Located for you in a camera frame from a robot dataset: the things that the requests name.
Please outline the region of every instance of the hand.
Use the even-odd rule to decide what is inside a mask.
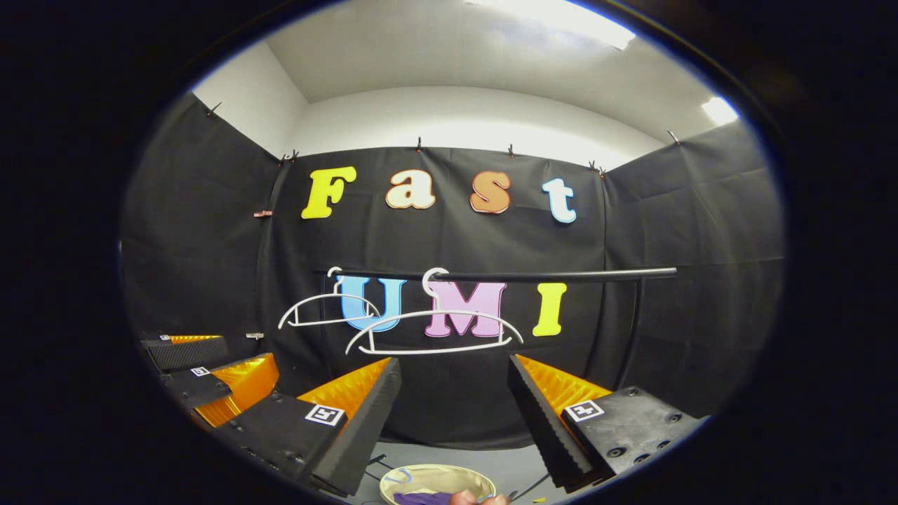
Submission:
[[[457,492],[449,499],[449,505],[478,505],[477,498],[468,491]],[[499,494],[493,498],[485,499],[480,505],[508,505],[508,498],[504,494]]]

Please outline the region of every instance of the hanger hook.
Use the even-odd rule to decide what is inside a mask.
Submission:
[[[330,270],[328,270],[328,277],[330,277],[331,275],[333,275],[333,273],[334,273],[335,271],[343,271],[343,269],[341,269],[340,267],[333,267],[333,268],[331,268]],[[340,285],[340,284],[343,284],[343,280],[344,280],[343,276],[340,276],[339,280],[337,281],[337,284],[334,284],[334,295],[337,295],[337,294],[339,293],[339,292],[338,292],[339,285]]]
[[[424,272],[424,277],[421,278],[421,287],[424,289],[424,292],[427,295],[434,299],[434,310],[440,310],[440,296],[427,285],[430,281],[430,278],[433,277],[435,273],[449,273],[449,270],[446,270],[442,267],[435,267],[426,272]]]

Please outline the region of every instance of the orange letter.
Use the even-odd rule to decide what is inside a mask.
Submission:
[[[475,212],[498,214],[511,205],[511,197],[506,190],[511,180],[502,172],[481,172],[474,176],[474,192],[471,194],[471,208]]]

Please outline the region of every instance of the letter m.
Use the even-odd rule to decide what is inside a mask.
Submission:
[[[479,312],[482,314],[494,315],[499,317],[499,306],[502,302],[502,291],[505,290],[504,282],[481,282],[474,288],[471,298],[465,300],[462,292],[455,286],[454,282],[437,282],[428,283],[440,298],[440,308],[444,310],[467,310],[471,312]],[[434,300],[434,310],[436,310],[436,300]],[[475,315],[464,314],[435,314],[430,320],[424,333],[431,337],[449,336],[449,326],[446,325],[446,317],[452,320],[455,331],[460,335],[464,335],[471,325],[471,320]],[[477,317],[477,324],[471,330],[471,333],[477,337],[495,337],[499,335],[500,322],[486,317]]]

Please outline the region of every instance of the basket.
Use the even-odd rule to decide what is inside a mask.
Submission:
[[[451,465],[408,465],[395,468],[381,478],[381,498],[390,505],[399,505],[394,493],[448,492],[468,490],[483,501],[496,496],[496,485],[473,470]]]

